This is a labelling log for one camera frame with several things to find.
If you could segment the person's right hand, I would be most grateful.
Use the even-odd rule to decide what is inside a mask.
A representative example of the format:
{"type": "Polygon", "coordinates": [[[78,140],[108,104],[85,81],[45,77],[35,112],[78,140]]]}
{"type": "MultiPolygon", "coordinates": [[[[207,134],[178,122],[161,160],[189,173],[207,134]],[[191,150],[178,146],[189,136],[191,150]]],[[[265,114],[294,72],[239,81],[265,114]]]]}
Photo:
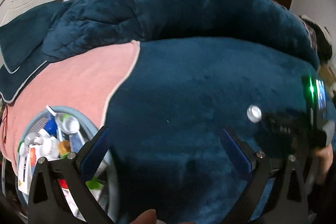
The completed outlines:
{"type": "Polygon", "coordinates": [[[316,177],[317,184],[323,184],[326,176],[333,163],[333,146],[329,144],[324,148],[316,148],[313,151],[313,156],[319,161],[318,175],[316,177]]]}

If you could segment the person's left hand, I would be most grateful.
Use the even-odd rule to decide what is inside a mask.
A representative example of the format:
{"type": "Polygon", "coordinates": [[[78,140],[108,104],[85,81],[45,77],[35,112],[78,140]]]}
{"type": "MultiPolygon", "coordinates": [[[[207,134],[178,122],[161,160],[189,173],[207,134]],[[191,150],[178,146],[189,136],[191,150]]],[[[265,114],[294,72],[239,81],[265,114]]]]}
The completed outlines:
{"type": "Polygon", "coordinates": [[[157,218],[156,210],[150,209],[139,215],[130,224],[166,224],[157,218]]]}

